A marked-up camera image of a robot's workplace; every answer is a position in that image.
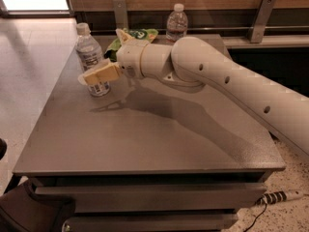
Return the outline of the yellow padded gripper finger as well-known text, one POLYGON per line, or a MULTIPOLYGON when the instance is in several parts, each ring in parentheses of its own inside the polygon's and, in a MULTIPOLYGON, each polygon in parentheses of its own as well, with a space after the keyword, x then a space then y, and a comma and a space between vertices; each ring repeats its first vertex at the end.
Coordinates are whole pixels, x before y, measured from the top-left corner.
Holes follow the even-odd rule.
POLYGON ((121 45, 126 44, 127 42, 134 40, 134 37, 132 37, 129 33, 125 32, 123 29, 116 29, 116 35, 120 41, 121 45))
POLYGON ((117 80, 121 75, 122 70, 117 62, 111 62, 109 59, 104 59, 81 74, 77 80, 82 85, 96 85, 100 82, 117 80))

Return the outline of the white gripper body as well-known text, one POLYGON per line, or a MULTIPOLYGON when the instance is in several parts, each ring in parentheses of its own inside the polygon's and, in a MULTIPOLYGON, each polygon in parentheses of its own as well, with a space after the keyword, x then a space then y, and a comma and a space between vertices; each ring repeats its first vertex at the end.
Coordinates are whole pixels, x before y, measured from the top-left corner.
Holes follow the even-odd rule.
POLYGON ((117 62, 126 77, 143 78, 141 57, 148 44, 146 40, 129 40, 119 48, 116 53, 117 62))

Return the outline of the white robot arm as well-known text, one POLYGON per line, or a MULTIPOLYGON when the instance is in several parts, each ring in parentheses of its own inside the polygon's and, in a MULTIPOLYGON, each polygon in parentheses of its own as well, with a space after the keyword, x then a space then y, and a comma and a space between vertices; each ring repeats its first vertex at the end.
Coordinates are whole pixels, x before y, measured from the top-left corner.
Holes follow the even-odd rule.
POLYGON ((184 37, 174 44, 137 40, 117 31, 117 61, 99 62, 78 77, 83 85, 128 78, 153 78, 184 92, 206 85, 218 90, 276 137, 309 156, 309 98, 243 67, 209 43, 184 37))

